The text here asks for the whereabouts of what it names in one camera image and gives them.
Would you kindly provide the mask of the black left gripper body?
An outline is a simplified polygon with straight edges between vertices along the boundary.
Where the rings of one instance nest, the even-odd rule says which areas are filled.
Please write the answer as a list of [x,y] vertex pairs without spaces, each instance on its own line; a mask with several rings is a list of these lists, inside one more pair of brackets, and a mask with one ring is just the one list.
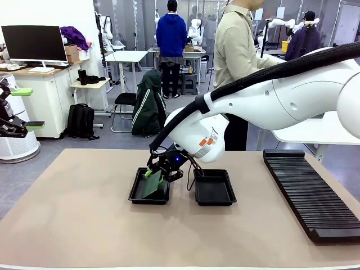
[[11,109],[11,105],[8,103],[6,98],[9,94],[1,94],[1,119],[5,121],[9,121],[13,117],[13,110]]

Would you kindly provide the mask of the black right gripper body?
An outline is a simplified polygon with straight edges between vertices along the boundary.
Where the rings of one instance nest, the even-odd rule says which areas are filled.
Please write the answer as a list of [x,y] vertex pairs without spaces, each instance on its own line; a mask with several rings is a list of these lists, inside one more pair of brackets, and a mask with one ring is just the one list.
[[188,160],[186,150],[172,149],[156,154],[158,161],[153,165],[153,170],[179,170]]

